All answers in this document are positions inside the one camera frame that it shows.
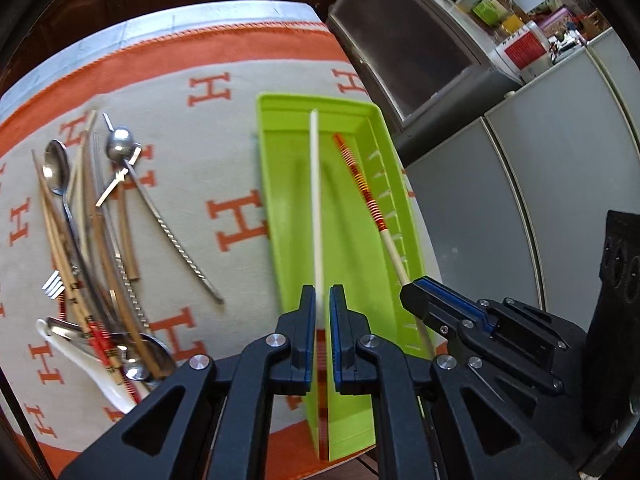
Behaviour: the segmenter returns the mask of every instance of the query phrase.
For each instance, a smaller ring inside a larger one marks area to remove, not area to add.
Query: silver bolt
[[[282,334],[273,333],[269,334],[265,341],[267,342],[267,345],[277,348],[287,342],[287,337]]]
[[[471,366],[472,368],[475,368],[476,370],[478,370],[478,368],[482,368],[482,359],[476,355],[472,355],[469,358],[468,363],[469,363],[469,366]]]
[[[367,334],[360,338],[360,344],[366,348],[375,348],[380,344],[380,339],[373,334]]]
[[[456,367],[458,362],[453,355],[442,354],[436,357],[436,364],[443,370],[451,370]]]
[[[204,354],[198,354],[198,355],[194,355],[191,359],[189,359],[189,366],[194,370],[204,370],[204,368],[209,366],[210,362],[211,362],[211,359],[209,359],[209,356]]]

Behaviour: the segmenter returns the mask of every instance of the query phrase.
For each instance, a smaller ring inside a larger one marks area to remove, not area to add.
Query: pile of utensils
[[[94,129],[98,111],[91,110],[87,117],[73,167],[65,145],[57,139],[47,145],[44,160],[32,151],[55,266],[42,290],[58,302],[58,317],[37,320],[36,330],[82,367],[117,409],[127,413],[175,370],[166,346],[149,333],[136,296],[134,283],[140,279],[140,269],[129,229],[127,179],[213,300],[222,304],[223,298],[167,227],[140,183],[134,164],[142,147],[126,128],[114,128],[106,113],[102,113],[109,131],[106,155],[116,170],[111,183],[104,186]],[[55,196],[62,203],[56,203]],[[114,201],[109,197],[117,201],[117,231],[110,211]]]

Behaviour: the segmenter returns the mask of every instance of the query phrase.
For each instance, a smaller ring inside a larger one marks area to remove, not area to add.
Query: green tray
[[[385,216],[410,279],[424,275],[398,156],[379,108],[370,103],[296,94],[257,98],[262,188],[271,250],[284,312],[294,310],[302,286],[313,283],[309,113],[319,111],[322,185],[322,251],[325,308],[328,289],[344,285],[351,310],[366,314],[371,331],[398,344],[407,354],[427,356],[414,317],[402,309],[400,283],[380,235],[332,135],[340,132],[364,172]],[[327,336],[330,364],[330,338]],[[350,455],[375,443],[368,396],[341,396],[333,374],[329,387],[329,456]],[[318,446],[315,383],[305,397],[312,437]]]

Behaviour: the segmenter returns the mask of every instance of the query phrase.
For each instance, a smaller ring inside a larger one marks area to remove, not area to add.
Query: table
[[[272,332],[280,313],[260,196],[261,91],[369,100],[309,6],[269,1],[181,7],[107,28],[36,67],[0,100],[0,364],[55,472],[122,414],[34,330],[37,318],[56,315],[56,303],[40,290],[52,269],[30,150],[42,153],[57,138],[73,159],[92,108],[132,131],[143,145],[141,180],[226,304],[212,303],[129,192],[137,294],[178,362],[200,352],[221,358]],[[103,122],[97,131],[104,139]],[[412,205],[425,268],[439,279]],[[267,477],[304,478],[325,467],[300,400],[276,398]]]

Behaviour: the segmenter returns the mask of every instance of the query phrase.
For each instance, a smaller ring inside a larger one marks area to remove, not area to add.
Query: white ceramic spoon
[[[114,408],[120,410],[122,413],[129,413],[136,403],[131,399],[131,396],[127,392],[126,387],[121,384],[117,385],[113,382],[107,370],[97,358],[85,354],[81,349],[76,348],[67,339],[53,333],[49,329],[49,325],[43,319],[36,320],[36,330],[38,334],[50,345],[60,351],[68,359],[74,362],[76,365],[82,368],[89,377],[94,380],[102,394],[107,400],[113,404]],[[138,389],[140,397],[144,399],[148,396],[148,390],[139,382],[131,381],[132,384]]]

